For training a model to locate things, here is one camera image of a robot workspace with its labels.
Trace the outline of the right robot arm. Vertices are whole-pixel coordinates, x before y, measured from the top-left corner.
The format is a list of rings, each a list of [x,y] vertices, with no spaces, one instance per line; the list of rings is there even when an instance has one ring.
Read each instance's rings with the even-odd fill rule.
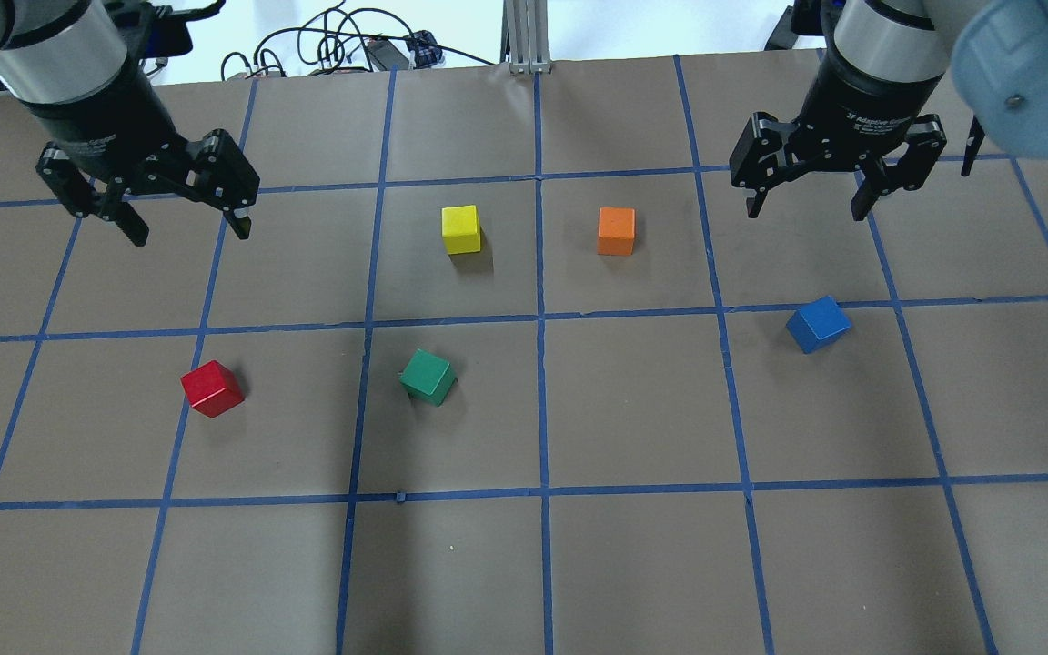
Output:
[[[986,138],[1048,160],[1048,1],[798,1],[794,16],[796,34],[826,38],[826,54],[794,119],[754,113],[732,150],[750,218],[810,173],[863,175],[857,221],[926,183],[948,141],[924,112],[944,77],[971,111],[962,174]]]

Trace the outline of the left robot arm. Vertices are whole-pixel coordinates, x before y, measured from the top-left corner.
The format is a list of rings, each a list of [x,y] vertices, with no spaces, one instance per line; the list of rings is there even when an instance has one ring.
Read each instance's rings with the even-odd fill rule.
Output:
[[[0,1],[0,83],[49,134],[35,170],[70,215],[99,217],[141,247],[149,228],[129,198],[171,194],[249,237],[259,174],[244,150],[220,128],[187,140],[141,67],[187,54],[188,24],[221,9]]]

